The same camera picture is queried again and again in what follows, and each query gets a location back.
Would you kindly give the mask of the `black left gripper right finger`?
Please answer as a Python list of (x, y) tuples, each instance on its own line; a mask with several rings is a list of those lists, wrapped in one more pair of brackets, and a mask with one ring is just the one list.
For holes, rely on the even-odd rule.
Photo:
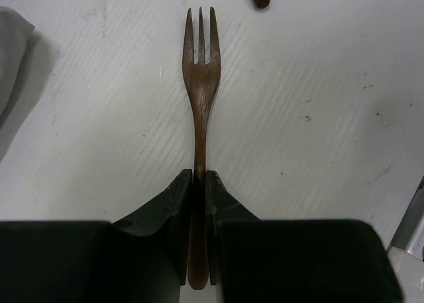
[(260, 219), (209, 171), (211, 284), (220, 302), (401, 302), (373, 227), (357, 219)]

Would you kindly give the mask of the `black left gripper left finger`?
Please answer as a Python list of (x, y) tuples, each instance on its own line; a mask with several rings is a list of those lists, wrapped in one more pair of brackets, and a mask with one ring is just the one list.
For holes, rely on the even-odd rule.
[(2, 302), (177, 302), (192, 172), (116, 221), (2, 221)]

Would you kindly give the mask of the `brown wooden fork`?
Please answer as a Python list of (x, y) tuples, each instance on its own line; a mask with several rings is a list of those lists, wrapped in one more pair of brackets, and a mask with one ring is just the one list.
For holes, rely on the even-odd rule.
[(221, 79), (221, 52), (216, 12), (210, 8), (209, 60), (205, 59), (203, 13), (199, 12), (197, 61), (194, 60), (194, 35), (191, 9), (187, 11), (182, 74), (191, 105), (194, 126), (193, 186), (191, 195), (191, 223), (187, 258), (187, 279), (194, 290), (202, 290), (209, 279), (207, 240), (205, 230), (205, 174), (207, 126)]

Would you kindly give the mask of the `grey cloth placemat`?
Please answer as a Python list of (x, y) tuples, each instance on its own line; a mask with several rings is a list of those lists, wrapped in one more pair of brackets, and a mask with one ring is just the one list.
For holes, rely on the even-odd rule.
[(34, 25), (15, 10), (1, 7), (1, 124), (16, 106), (25, 82), (25, 57)]

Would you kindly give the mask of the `right aluminium frame rail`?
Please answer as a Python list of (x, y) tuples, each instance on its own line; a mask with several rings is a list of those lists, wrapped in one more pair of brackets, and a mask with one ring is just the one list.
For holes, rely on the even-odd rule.
[(391, 246), (423, 261), (423, 180), (392, 239)]

